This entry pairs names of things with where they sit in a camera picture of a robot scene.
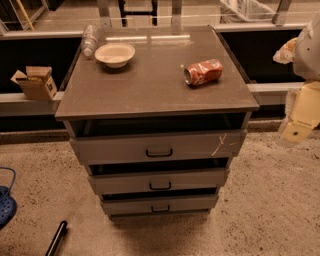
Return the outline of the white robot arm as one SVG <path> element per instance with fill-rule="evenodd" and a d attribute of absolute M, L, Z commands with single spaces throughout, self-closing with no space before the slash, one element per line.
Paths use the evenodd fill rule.
<path fill-rule="evenodd" d="M 280 138 L 289 144 L 306 139 L 320 123 L 320 12 L 298 37 L 287 41 L 273 56 L 281 64 L 293 64 L 294 73 L 304 79 L 299 89 L 289 89 Z"/>

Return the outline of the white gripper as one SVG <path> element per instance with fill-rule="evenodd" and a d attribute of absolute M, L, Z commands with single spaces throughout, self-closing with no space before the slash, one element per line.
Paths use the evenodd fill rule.
<path fill-rule="evenodd" d="M 291 113 L 293 122 L 283 122 L 279 133 L 290 143 L 301 143 L 320 123 L 320 82 L 309 81 L 297 92 Z"/>

